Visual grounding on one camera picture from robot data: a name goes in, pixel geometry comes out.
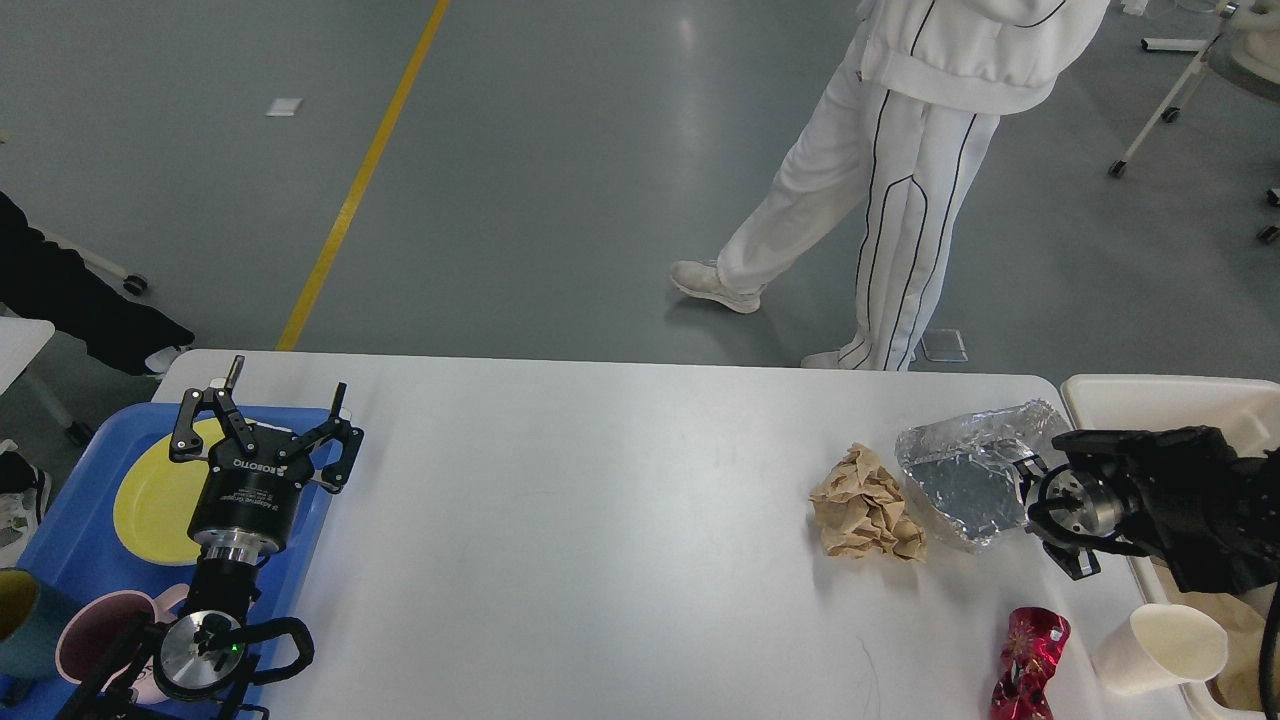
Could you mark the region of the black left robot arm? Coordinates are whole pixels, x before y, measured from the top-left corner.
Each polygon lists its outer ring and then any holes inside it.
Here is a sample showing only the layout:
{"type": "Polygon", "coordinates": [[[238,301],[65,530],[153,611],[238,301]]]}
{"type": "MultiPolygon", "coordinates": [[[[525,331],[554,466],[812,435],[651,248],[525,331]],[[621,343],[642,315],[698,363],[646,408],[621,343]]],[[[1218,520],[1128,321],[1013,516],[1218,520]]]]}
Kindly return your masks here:
{"type": "Polygon", "coordinates": [[[251,710],[251,687],[291,679],[314,661],[302,620],[252,623],[250,611],[260,569],[287,548],[305,489],[339,495],[364,433],[343,416],[346,383],[325,420],[303,433],[247,421],[233,398],[243,364],[236,356],[220,386],[188,389],[168,446],[173,462],[207,464],[187,528],[200,553],[177,615],[129,615],[59,717],[155,719],[134,688],[148,673],[164,697],[210,701],[220,719],[233,719],[251,710]]]}

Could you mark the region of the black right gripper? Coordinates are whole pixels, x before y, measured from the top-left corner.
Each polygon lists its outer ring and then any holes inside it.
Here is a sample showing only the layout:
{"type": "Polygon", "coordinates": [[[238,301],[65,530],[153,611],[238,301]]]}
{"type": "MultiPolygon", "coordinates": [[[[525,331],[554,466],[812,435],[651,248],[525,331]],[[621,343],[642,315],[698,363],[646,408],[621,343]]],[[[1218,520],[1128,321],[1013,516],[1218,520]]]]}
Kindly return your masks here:
{"type": "Polygon", "coordinates": [[[1027,530],[1073,580],[1100,574],[1097,544],[1123,541],[1125,502],[1100,480],[1078,478],[1069,465],[1050,470],[1039,455],[1010,464],[1018,498],[1025,501],[1027,530]]]}

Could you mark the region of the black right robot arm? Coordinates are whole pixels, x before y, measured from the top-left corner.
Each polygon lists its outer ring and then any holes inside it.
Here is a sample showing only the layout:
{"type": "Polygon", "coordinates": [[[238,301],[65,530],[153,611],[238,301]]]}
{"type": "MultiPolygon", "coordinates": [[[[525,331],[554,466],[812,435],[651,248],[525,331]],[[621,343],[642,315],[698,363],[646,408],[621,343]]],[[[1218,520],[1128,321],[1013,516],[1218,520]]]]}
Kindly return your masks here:
{"type": "Polygon", "coordinates": [[[1098,555],[1161,560],[1184,593],[1243,597],[1277,585],[1277,452],[1242,457],[1215,427],[1070,430],[1048,468],[1012,465],[1028,530],[1074,580],[1098,555]]]}

